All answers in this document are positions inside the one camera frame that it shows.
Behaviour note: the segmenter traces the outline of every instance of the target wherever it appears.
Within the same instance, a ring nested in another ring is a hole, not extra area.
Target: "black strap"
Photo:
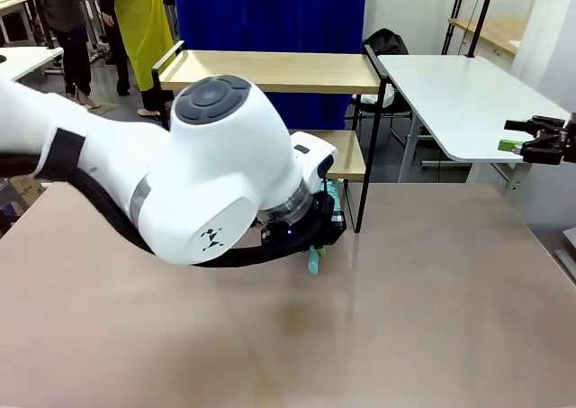
[[[85,140],[85,137],[71,131],[57,129],[44,166],[36,177],[54,181],[68,181],[72,178],[77,171]]]

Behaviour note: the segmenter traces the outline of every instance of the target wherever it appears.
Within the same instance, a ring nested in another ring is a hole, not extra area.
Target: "gray joint cap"
[[[175,112],[187,124],[210,124],[237,111],[249,91],[250,83],[240,77],[207,77],[185,89],[178,97]]]

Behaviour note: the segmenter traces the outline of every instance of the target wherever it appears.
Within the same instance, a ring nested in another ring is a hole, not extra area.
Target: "black pants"
[[[150,88],[140,93],[142,95],[142,103],[149,111],[161,112],[164,109],[164,103],[174,100],[174,93],[167,90],[157,91],[154,88]]]
[[[66,92],[76,95],[76,89],[85,95],[90,95],[90,81],[92,74],[90,71],[90,58],[88,57],[88,47],[83,33],[86,29],[78,29],[72,32],[59,32],[51,29],[58,39],[58,44],[64,50],[64,80],[66,82]]]
[[[116,23],[113,27],[109,27],[104,23],[104,30],[106,31],[106,38],[110,45],[110,50],[114,56],[116,63],[116,71],[118,72],[118,87],[119,89],[127,90],[130,88],[130,79],[128,78],[128,55],[126,48],[124,48],[124,41],[118,26],[118,19],[116,15],[112,17]]]

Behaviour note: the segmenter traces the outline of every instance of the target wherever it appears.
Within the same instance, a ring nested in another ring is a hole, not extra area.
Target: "hand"
[[[109,27],[114,26],[114,18],[112,18],[109,14],[102,13],[102,20]]]

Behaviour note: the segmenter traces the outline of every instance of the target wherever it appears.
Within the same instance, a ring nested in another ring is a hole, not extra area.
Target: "power cord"
[[[472,19],[474,18],[474,14],[476,13],[476,7],[478,7],[478,2],[480,0],[476,0],[476,4],[474,5],[474,9],[472,10],[472,16],[470,16],[470,21],[468,21],[468,26],[466,26],[466,31],[462,36],[462,41],[460,42],[460,47],[458,48],[458,55],[460,55],[460,51],[462,50],[462,46],[464,45],[464,40],[466,39],[466,34],[468,34],[468,30],[470,29],[470,24],[472,23]]]

